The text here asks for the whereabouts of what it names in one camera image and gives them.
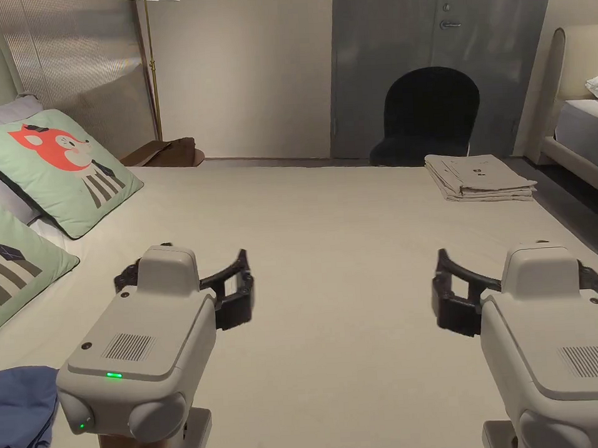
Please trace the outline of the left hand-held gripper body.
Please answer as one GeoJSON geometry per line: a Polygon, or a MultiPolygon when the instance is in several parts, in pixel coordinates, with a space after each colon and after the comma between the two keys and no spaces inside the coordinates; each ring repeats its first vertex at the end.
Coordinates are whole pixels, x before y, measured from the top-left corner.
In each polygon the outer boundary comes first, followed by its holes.
{"type": "Polygon", "coordinates": [[[211,412],[193,401],[216,342],[215,299],[189,249],[150,247],[138,270],[61,366],[63,413],[76,435],[205,448],[211,412]]]}

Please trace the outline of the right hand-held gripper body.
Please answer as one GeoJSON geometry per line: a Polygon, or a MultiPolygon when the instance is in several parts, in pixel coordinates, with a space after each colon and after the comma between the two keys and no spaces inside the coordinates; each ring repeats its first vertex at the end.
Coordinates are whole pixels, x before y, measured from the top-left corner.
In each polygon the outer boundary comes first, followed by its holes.
{"type": "Polygon", "coordinates": [[[509,250],[482,304],[482,351],[514,428],[513,448],[598,448],[598,294],[562,246],[509,250]]]}

